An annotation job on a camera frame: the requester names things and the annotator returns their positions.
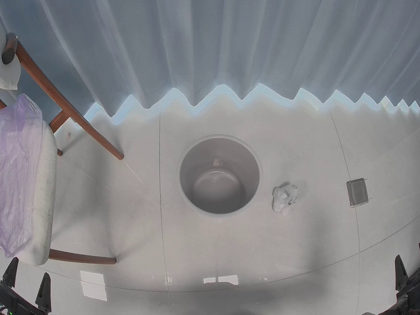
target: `tile floor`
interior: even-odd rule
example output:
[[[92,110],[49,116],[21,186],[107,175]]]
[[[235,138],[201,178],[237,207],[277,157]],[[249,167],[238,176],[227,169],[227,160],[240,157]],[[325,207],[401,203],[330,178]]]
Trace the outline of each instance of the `tile floor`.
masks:
[[[95,108],[92,124],[122,161],[68,120],[55,134],[63,156],[51,247],[118,262],[21,263],[17,291],[34,301],[50,272],[60,314],[359,315],[392,305],[395,256],[409,274],[420,265],[420,114],[265,90],[239,101],[218,87],[195,108],[173,92],[149,110],[126,104],[118,125]],[[210,134],[243,140],[262,164],[260,190],[230,218],[197,213],[176,181],[184,150]],[[369,203],[353,209],[346,182],[359,177]],[[278,215],[271,194],[286,181],[298,201]],[[81,271],[103,275],[105,286],[89,286],[107,301],[85,295]],[[229,275],[238,285],[203,283]]]

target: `curtain fold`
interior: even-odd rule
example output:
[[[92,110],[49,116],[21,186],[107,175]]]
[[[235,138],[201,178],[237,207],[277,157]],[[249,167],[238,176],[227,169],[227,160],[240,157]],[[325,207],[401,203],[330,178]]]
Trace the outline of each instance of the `curtain fold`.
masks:
[[[321,102],[337,89],[411,105],[419,2],[0,0],[0,16],[82,113],[96,101],[112,116],[130,94],[149,108],[175,87],[196,105],[219,84],[241,99],[262,83],[289,99],[302,87]],[[35,89],[22,76],[51,108]]]

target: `white seat cushion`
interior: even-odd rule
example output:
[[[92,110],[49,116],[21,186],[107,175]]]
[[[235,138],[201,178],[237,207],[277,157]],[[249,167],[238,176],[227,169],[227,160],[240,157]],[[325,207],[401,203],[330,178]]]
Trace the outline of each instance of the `white seat cushion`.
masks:
[[[50,254],[57,173],[57,143],[45,121],[43,127],[41,155],[34,186],[32,239],[17,255],[24,263],[36,266],[45,264]]]

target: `crumpled plastic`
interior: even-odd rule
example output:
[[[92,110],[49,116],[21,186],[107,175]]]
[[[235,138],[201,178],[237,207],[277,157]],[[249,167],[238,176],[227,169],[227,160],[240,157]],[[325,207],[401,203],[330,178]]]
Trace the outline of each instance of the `crumpled plastic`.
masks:
[[[283,187],[275,187],[273,190],[273,210],[281,213],[285,208],[292,205],[297,197],[297,186],[288,184]]]
[[[6,257],[16,256],[32,238],[42,135],[42,111],[25,94],[0,110],[0,247]]]

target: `plastic bag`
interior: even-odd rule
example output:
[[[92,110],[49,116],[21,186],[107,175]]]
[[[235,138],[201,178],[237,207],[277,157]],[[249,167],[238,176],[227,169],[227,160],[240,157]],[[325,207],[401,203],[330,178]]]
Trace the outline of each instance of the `plastic bag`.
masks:
[[[0,110],[0,247],[6,257],[15,256],[32,238],[42,135],[42,112],[25,94]]]

